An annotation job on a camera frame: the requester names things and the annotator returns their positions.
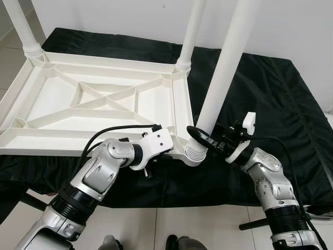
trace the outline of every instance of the black cable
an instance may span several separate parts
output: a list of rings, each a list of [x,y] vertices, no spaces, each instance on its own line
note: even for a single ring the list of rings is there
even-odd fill
[[[328,250],[328,248],[327,248],[324,240],[322,239],[322,237],[320,236],[319,232],[317,231],[317,229],[312,224],[311,218],[309,218],[307,216],[307,213],[306,213],[306,211],[304,209],[303,201],[301,199],[301,194],[300,194],[300,190],[299,190],[299,186],[298,186],[297,177],[296,177],[296,174],[295,174],[295,171],[294,171],[294,168],[293,168],[293,164],[292,164],[291,155],[290,155],[289,149],[286,146],[286,144],[281,139],[279,139],[277,137],[274,137],[274,136],[253,137],[251,135],[247,135],[246,138],[249,139],[249,140],[273,140],[273,141],[278,142],[283,147],[283,149],[284,149],[284,151],[285,151],[285,153],[287,154],[287,157],[288,157],[289,167],[290,167],[290,170],[291,170],[291,176],[292,176],[292,179],[294,181],[294,186],[295,186],[294,188],[295,188],[296,199],[297,199],[297,201],[298,201],[298,203],[300,205],[300,209],[301,209],[301,212],[303,214],[304,220],[308,223],[308,225],[310,226],[311,230],[314,231],[314,233],[316,234],[316,236],[317,236],[317,238],[319,240],[319,243],[322,246],[323,250]]]
[[[86,157],[94,148],[98,147],[100,144],[102,144],[102,142],[96,143],[94,146],[89,148],[89,150],[87,151],[87,153],[83,157]]]
[[[93,137],[91,137],[91,139],[85,145],[85,147],[84,147],[84,149],[83,149],[83,151],[81,153],[81,156],[79,158],[79,161],[78,161],[76,167],[74,168],[72,178],[76,175],[76,173],[81,168],[82,162],[83,162],[84,158],[87,156],[87,154],[90,153],[92,149],[94,149],[95,147],[98,146],[98,145],[97,146],[94,145],[91,149],[88,150],[88,148],[90,147],[90,145],[92,144],[92,142],[97,137],[99,137],[101,134],[106,133],[108,131],[112,131],[112,130],[118,130],[118,129],[153,128],[154,126],[156,126],[156,124],[151,124],[151,125],[126,125],[126,126],[117,126],[117,127],[106,128],[106,129],[103,129],[103,130],[97,132],[96,134],[93,135]]]

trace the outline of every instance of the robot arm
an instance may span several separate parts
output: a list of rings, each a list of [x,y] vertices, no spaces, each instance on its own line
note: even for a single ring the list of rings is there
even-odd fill
[[[254,118],[253,113],[248,113],[243,124],[224,129],[221,142],[195,127],[188,126],[187,131],[203,146],[224,155],[228,163],[241,165],[242,171],[252,178],[273,234],[274,249],[322,250],[315,232],[309,230],[279,160],[246,141],[244,135],[254,132]]]
[[[138,141],[107,139],[70,183],[50,202],[16,250],[71,250],[96,206],[115,182],[119,169],[141,170],[150,159],[173,148],[167,129]]]

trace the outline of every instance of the tile floor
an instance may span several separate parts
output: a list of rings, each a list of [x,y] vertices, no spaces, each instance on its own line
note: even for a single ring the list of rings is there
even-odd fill
[[[29,19],[40,43],[45,36],[36,15]],[[25,58],[15,35],[0,51],[0,99],[6,93]],[[29,193],[45,202],[51,197]],[[13,249],[41,211],[19,203],[0,225],[1,249]],[[77,250],[97,249],[106,234],[115,235],[125,250],[163,250],[171,233],[200,240],[208,249],[273,249],[268,227],[239,231],[238,225],[264,217],[261,208],[214,206],[191,208],[110,209],[98,207],[87,222],[87,228],[74,243]],[[329,249],[333,249],[333,222],[316,222]]]

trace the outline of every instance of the black cloth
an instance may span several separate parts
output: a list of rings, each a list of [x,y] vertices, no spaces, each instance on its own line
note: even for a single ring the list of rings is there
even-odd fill
[[[28,190],[22,184],[11,183],[6,190],[0,191],[0,224],[7,218],[12,209],[19,203]]]
[[[56,28],[43,45],[49,52],[174,64],[181,45],[125,35]],[[200,110],[220,49],[195,47],[188,87],[194,119]],[[333,204],[333,131],[291,61],[243,54],[217,120],[230,126],[255,111],[256,136],[276,136],[288,146],[305,204]],[[275,155],[291,180],[283,149],[271,141],[255,146]],[[72,175],[76,157],[0,156],[0,183],[24,184],[39,193],[59,190]],[[108,207],[180,207],[220,204],[259,205],[251,178],[236,164],[208,152],[198,167],[162,159],[142,171],[121,169],[103,200]]]

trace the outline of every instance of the metal bolt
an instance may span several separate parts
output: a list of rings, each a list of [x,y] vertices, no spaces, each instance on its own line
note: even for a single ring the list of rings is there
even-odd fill
[[[146,177],[147,179],[149,179],[149,178],[152,177],[152,174],[151,174],[151,172],[149,171],[149,169],[144,168],[144,173],[145,173],[145,177]]]

